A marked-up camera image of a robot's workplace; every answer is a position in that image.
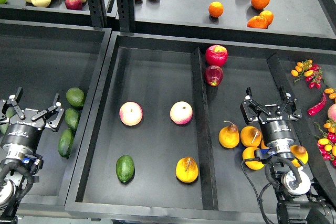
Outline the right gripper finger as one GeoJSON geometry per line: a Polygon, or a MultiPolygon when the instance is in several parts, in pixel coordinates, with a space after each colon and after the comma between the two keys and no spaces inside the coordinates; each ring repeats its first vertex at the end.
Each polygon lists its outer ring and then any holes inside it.
{"type": "Polygon", "coordinates": [[[268,109],[265,105],[261,105],[253,99],[251,88],[246,89],[246,96],[240,105],[240,110],[242,112],[244,121],[246,124],[251,124],[253,122],[261,122],[259,118],[262,114],[268,115],[268,109]]]}
{"type": "Polygon", "coordinates": [[[288,93],[283,85],[281,85],[278,90],[282,100],[282,104],[277,106],[275,115],[282,115],[283,118],[285,118],[286,113],[288,115],[288,119],[293,121],[297,121],[302,118],[301,109],[297,107],[297,98],[288,93]]]}

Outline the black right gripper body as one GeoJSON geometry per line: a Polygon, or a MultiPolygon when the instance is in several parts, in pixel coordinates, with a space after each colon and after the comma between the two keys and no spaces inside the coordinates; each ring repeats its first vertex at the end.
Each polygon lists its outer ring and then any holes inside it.
{"type": "Polygon", "coordinates": [[[287,112],[282,115],[258,116],[264,144],[269,148],[280,145],[292,145],[296,140],[296,134],[290,116],[287,112]]]}

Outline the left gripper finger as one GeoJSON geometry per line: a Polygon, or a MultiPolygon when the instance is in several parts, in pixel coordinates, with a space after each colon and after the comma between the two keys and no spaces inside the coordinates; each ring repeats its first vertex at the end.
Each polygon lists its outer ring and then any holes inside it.
{"type": "Polygon", "coordinates": [[[24,112],[18,105],[22,94],[22,87],[18,87],[17,92],[14,95],[10,95],[8,99],[1,99],[1,123],[9,122],[9,117],[6,116],[6,111],[9,107],[14,108],[14,111],[18,115],[19,119],[25,119],[24,112]]]}
{"type": "Polygon", "coordinates": [[[50,129],[58,132],[65,116],[65,110],[59,101],[59,93],[56,93],[52,105],[34,114],[30,119],[34,127],[42,131],[50,129]]]}

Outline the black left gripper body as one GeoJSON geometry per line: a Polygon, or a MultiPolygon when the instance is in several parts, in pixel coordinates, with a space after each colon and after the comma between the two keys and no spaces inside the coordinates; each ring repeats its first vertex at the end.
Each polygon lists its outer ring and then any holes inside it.
{"type": "Polygon", "coordinates": [[[23,112],[23,120],[17,114],[9,117],[8,127],[1,141],[1,148],[7,152],[17,149],[24,153],[35,153],[37,150],[43,130],[35,128],[30,118],[38,111],[25,109],[23,112]]]}

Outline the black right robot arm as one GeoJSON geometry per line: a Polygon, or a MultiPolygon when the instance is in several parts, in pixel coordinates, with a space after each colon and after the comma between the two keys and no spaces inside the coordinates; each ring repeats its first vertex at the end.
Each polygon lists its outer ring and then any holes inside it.
{"type": "Polygon", "coordinates": [[[292,151],[297,139],[293,121],[302,117],[297,107],[297,99],[279,88],[282,103],[262,105],[256,102],[251,89],[240,105],[247,124],[258,122],[266,141],[266,148],[256,149],[253,157],[243,158],[241,167],[249,162],[260,162],[268,184],[261,192],[255,192],[257,203],[265,223],[272,221],[266,216],[262,196],[268,187],[272,187],[277,198],[276,215],[278,223],[335,223],[335,209],[327,200],[313,194],[318,184],[304,172],[304,163],[292,151]]]}

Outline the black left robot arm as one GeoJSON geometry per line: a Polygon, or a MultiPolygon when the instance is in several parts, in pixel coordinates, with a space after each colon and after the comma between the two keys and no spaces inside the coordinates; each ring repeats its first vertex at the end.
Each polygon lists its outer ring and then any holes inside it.
{"type": "Polygon", "coordinates": [[[37,173],[43,157],[37,147],[44,129],[57,132],[65,110],[56,94],[52,105],[44,110],[19,106],[22,88],[1,100],[1,124],[7,129],[1,140],[6,156],[1,160],[1,223],[17,223],[16,212],[21,200],[39,182],[37,173]]]}

